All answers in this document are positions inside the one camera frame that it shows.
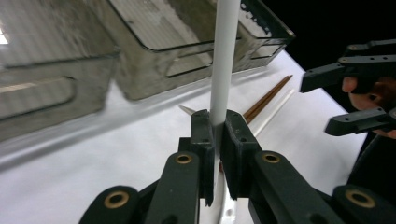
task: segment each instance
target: human hand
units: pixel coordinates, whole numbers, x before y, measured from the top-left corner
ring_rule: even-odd
[[[352,105],[359,109],[371,109],[375,107],[385,107],[396,100],[396,80],[392,77],[381,77],[376,82],[370,92],[366,94],[351,93],[358,86],[358,80],[355,77],[345,77],[343,80],[343,91],[349,95]],[[396,139],[396,130],[384,132],[381,130],[374,131],[377,134]]]

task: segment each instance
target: wooden chopstick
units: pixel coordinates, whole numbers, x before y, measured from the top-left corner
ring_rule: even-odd
[[[256,116],[265,108],[268,103],[276,96],[276,94],[288,83],[292,75],[284,77],[270,91],[268,91],[254,106],[252,106],[245,114],[244,118],[249,124]]]

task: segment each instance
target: white tabletop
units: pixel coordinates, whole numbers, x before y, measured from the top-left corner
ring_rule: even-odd
[[[266,67],[233,74],[228,107],[243,114],[293,75],[250,127],[257,130],[295,89],[257,139],[262,149],[286,156],[312,187],[331,194],[346,183],[366,134],[323,132],[330,117],[346,111],[323,90],[299,93],[303,73],[281,52]],[[190,117],[178,105],[208,109],[209,101],[210,78],[139,102],[126,101],[112,82],[103,111],[0,143],[0,223],[78,223],[103,190],[143,189],[161,176],[178,138],[190,136]],[[216,223],[216,209],[201,207],[201,223]],[[236,220],[252,223],[247,200],[238,200]]]

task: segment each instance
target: transparent plastic bin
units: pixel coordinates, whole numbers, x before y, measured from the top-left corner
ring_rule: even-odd
[[[216,2],[83,0],[120,45],[115,79],[140,100],[211,76]],[[263,3],[242,0],[233,72],[265,66],[294,33]]]
[[[118,47],[79,0],[0,1],[0,141],[103,108]]]

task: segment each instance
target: brass insert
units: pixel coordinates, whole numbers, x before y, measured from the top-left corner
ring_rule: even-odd
[[[114,191],[107,195],[105,198],[106,208],[119,208],[125,205],[129,200],[129,194],[125,191]]]
[[[264,155],[262,155],[262,159],[270,163],[280,162],[280,158],[272,153],[265,153]]]
[[[192,157],[189,156],[189,155],[186,155],[186,154],[179,155],[179,156],[177,156],[177,158],[176,158],[176,162],[177,162],[177,163],[180,163],[180,164],[187,164],[187,163],[189,163],[190,161],[192,161]]]
[[[375,207],[375,201],[372,197],[367,195],[366,193],[361,192],[357,189],[348,189],[346,191],[346,197],[353,202],[354,204],[365,207],[365,208],[373,208]]]

